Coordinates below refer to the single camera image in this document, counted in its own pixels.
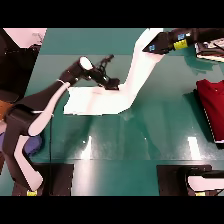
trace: red object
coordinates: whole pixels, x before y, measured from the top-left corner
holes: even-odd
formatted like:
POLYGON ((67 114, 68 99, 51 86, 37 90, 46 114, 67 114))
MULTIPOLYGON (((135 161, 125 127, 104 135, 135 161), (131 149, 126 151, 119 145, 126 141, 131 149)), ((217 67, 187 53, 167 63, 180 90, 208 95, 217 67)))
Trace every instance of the red object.
POLYGON ((224 142, 224 80, 211 83, 204 79, 198 81, 196 85, 215 142, 222 143, 224 142))

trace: yellow tape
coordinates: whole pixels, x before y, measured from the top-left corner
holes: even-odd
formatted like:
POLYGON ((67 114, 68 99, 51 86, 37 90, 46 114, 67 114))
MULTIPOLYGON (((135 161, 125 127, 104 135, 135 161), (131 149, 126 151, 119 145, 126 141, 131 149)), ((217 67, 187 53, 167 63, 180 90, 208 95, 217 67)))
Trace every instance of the yellow tape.
POLYGON ((196 196, 205 196, 205 192, 198 192, 198 193, 195 193, 196 196))
POLYGON ((180 50, 182 48, 187 48, 187 47, 188 46, 187 46, 187 40, 186 39, 174 43, 175 50, 180 50))
POLYGON ((37 196, 37 191, 27 191, 27 196, 37 196))

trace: white cloth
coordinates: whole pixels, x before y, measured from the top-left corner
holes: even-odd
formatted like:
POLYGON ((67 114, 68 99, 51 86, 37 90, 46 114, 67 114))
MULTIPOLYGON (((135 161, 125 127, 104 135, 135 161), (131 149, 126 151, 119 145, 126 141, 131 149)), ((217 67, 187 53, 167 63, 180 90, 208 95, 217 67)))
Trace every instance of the white cloth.
POLYGON ((164 57, 142 51, 162 31, 163 28, 146 29, 136 41, 128 77, 124 84, 119 85, 119 91, 102 87, 70 87, 64 114, 118 114, 130 108, 153 68, 164 57))

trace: green table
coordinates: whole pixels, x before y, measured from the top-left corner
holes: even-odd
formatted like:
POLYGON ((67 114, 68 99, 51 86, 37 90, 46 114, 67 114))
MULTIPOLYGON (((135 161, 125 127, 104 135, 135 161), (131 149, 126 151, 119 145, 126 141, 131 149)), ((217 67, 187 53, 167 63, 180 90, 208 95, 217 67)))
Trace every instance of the green table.
MULTIPOLYGON (((96 63, 115 54, 107 72, 123 83, 143 30, 48 29, 26 95, 46 88, 81 55, 96 63)), ((66 93, 54 112, 52 160, 75 163, 72 194, 158 195, 156 164, 191 164, 196 159, 189 137, 197 139, 203 163, 222 167, 224 151, 213 143, 193 90, 197 80, 223 80, 223 71, 221 63, 197 59, 194 48, 172 52, 156 65, 132 107, 118 115, 63 115, 66 93), (91 160, 83 161, 87 149, 91 160), (92 190, 80 191, 83 183, 92 190)), ((81 81, 77 86, 94 85, 81 81)), ((49 126, 43 136, 34 162, 49 161, 49 126)))

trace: yellow sticker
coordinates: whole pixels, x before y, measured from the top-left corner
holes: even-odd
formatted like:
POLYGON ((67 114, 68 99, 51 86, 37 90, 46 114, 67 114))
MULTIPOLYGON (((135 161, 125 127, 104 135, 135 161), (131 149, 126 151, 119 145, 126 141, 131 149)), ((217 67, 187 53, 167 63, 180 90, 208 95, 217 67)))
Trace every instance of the yellow sticker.
POLYGON ((195 194, 196 194, 196 196, 205 196, 205 192, 197 192, 195 194))
POLYGON ((27 196, 37 196, 37 191, 27 191, 27 196))
POLYGON ((187 40, 186 39, 174 43, 175 50, 180 50, 182 48, 187 48, 187 47, 188 46, 187 46, 187 40))

